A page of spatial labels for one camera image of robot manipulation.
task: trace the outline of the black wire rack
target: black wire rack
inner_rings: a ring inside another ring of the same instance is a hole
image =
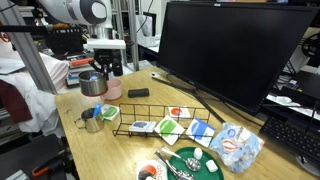
[[[153,131],[153,132],[132,132],[129,131],[129,127],[136,121],[149,121],[156,122],[156,125],[166,116],[169,115],[169,107],[177,107],[177,108],[187,108],[190,116],[188,118],[173,117],[177,123],[179,123],[185,131],[182,134],[175,133],[161,133],[161,135],[171,134],[178,135],[178,139],[188,139],[193,140],[197,137],[210,137],[207,135],[197,135],[197,134],[186,134],[186,130],[188,129],[190,123],[194,118],[198,118],[203,122],[209,124],[209,121],[214,120],[215,118],[210,114],[210,112],[206,108],[198,108],[198,107],[186,107],[186,106],[167,106],[167,105],[150,105],[150,104],[127,104],[121,103],[119,105],[120,108],[120,124],[116,130],[113,130],[113,135],[124,135],[124,136],[142,136],[145,138],[148,137],[157,137],[161,138],[161,136]]]

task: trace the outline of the cup handle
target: cup handle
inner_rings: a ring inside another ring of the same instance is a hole
[[[74,120],[74,124],[75,124],[79,129],[86,129],[86,126],[79,127],[79,126],[77,125],[77,122],[80,121],[80,120],[83,120],[83,119],[82,119],[82,118],[78,118],[78,119]]]

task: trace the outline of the red cloth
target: red cloth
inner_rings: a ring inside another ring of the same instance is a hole
[[[14,123],[31,120],[27,103],[16,87],[0,80],[0,107],[4,107]]]

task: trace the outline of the stainless steel cup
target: stainless steel cup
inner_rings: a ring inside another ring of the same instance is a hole
[[[100,96],[108,90],[105,76],[95,70],[81,72],[78,77],[81,93],[85,96]]]
[[[104,127],[104,122],[100,114],[93,116],[94,108],[87,109],[81,113],[81,117],[74,121],[79,129],[86,129],[90,133],[98,132]],[[84,126],[78,126],[79,121],[84,121]]]

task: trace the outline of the green sticker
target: green sticker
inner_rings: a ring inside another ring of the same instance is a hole
[[[160,124],[160,133],[163,133],[163,137],[168,137],[174,128],[176,128],[176,126],[176,123],[174,123],[172,120],[164,120]]]
[[[103,113],[103,117],[108,118],[114,116],[115,114],[117,114],[117,108],[109,107],[108,110]]]

